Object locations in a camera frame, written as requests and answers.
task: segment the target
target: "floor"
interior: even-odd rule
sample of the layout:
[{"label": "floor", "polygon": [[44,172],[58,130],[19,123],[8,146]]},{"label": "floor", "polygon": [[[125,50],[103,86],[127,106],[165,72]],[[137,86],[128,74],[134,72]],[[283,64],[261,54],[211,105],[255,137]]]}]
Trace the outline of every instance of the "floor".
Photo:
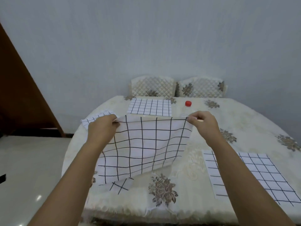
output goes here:
[{"label": "floor", "polygon": [[61,178],[71,139],[0,138],[0,224],[26,226]]}]

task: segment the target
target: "wall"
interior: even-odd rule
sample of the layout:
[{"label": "wall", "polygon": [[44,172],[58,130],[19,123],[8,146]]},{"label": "wall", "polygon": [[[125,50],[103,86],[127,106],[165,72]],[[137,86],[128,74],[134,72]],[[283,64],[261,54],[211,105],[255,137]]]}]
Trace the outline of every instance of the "wall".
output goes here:
[{"label": "wall", "polygon": [[130,79],[206,74],[301,142],[301,0],[0,0],[66,133]]}]

